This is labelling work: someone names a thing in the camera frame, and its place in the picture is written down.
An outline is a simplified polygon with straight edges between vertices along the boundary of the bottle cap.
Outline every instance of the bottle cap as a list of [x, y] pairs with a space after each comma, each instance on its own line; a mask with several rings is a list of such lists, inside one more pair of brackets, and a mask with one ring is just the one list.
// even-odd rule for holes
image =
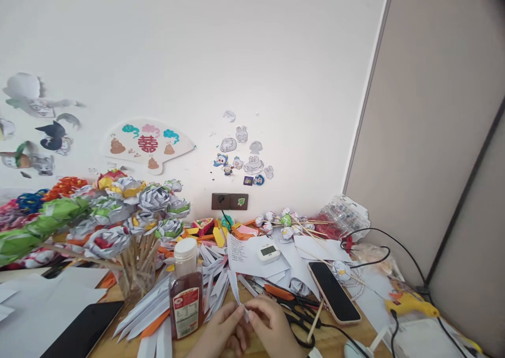
[[185, 261], [196, 257], [198, 254], [198, 244], [193, 238], [185, 238], [175, 245], [174, 258], [177, 261]]

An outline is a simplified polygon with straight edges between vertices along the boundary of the yellow glue gun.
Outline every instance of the yellow glue gun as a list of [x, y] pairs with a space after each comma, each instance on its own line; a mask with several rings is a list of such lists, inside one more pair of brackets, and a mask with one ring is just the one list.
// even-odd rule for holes
[[395, 310], [398, 316], [419, 311], [428, 317], [439, 317], [440, 312], [432, 304], [426, 302], [417, 292], [408, 287], [405, 283], [397, 279], [390, 278], [395, 292], [389, 295], [394, 300], [386, 300], [386, 309], [388, 312]]

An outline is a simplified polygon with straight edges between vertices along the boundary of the wooden desk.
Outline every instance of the wooden desk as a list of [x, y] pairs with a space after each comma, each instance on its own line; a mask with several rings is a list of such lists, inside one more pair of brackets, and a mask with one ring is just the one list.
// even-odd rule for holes
[[[241, 283], [238, 283], [240, 288], [240, 300], [245, 302], [253, 297], [251, 294], [244, 288]], [[122, 300], [123, 296], [119, 287], [116, 285], [112, 287], [107, 295], [101, 300], [101, 302], [107, 301], [118, 301]], [[231, 288], [228, 288], [228, 292], [225, 297], [224, 304], [228, 302], [234, 302], [235, 298], [231, 292]], [[116, 344], [118, 340], [118, 336], [114, 339], [110, 339], [110, 337], [114, 334], [116, 330], [117, 324], [125, 318], [128, 312], [134, 307], [134, 304], [130, 304], [129, 306], [124, 307], [121, 310], [121, 313], [116, 318], [116, 320], [111, 324], [111, 326], [107, 329], [102, 339], [98, 342], [95, 350], [91, 353], [91, 358], [111, 358], [111, 357], [121, 357], [121, 358], [136, 358], [138, 347], [140, 345], [140, 338], [137, 337], [131, 341], [126, 341], [123, 339], [121, 342]], [[344, 329], [352, 338], [361, 342], [365, 346], [369, 346], [374, 338], [377, 336], [375, 329], [372, 327], [368, 319], [365, 317], [363, 312], [359, 310], [361, 313], [362, 320], [360, 323], [353, 326], [344, 326], [341, 327]], [[325, 324], [337, 325], [331, 315], [323, 310], [321, 312], [321, 320]], [[196, 343], [203, 330], [205, 329], [206, 324], [200, 327], [195, 333], [182, 339], [180, 341], [173, 341], [173, 357], [174, 358], [183, 358], [188, 352], [191, 350], [193, 345]], [[316, 347], [321, 352], [323, 357], [336, 357], [340, 358], [344, 356], [344, 344], [347, 342], [347, 338], [343, 336], [338, 330], [333, 328], [320, 328], [316, 329], [314, 332], [314, 336], [316, 337]], [[224, 357], [233, 357], [235, 353], [230, 350], [225, 350], [223, 352]], [[261, 341], [256, 336], [256, 334], [252, 334], [251, 341], [249, 342], [249, 348], [245, 353], [246, 357], [268, 357]], [[383, 342], [379, 344], [377, 349], [375, 350], [376, 358], [390, 358], [391, 353], [384, 345]]]

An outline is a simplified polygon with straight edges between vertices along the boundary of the wall socket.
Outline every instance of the wall socket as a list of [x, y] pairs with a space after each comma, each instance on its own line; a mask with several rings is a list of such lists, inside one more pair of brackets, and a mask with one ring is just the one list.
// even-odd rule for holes
[[[224, 197], [221, 205], [219, 205], [219, 199]], [[210, 208], [213, 210], [238, 210], [245, 211], [247, 210], [247, 205], [249, 203], [249, 194], [244, 193], [221, 193], [221, 192], [213, 192], [212, 201], [210, 203]]]

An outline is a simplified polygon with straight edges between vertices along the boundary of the sauce bottle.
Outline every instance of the sauce bottle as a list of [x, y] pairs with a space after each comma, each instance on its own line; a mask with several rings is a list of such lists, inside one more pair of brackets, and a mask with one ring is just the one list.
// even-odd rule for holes
[[170, 285], [172, 338], [180, 340], [204, 321], [203, 275], [198, 263], [198, 244], [186, 238], [175, 245], [175, 276]]

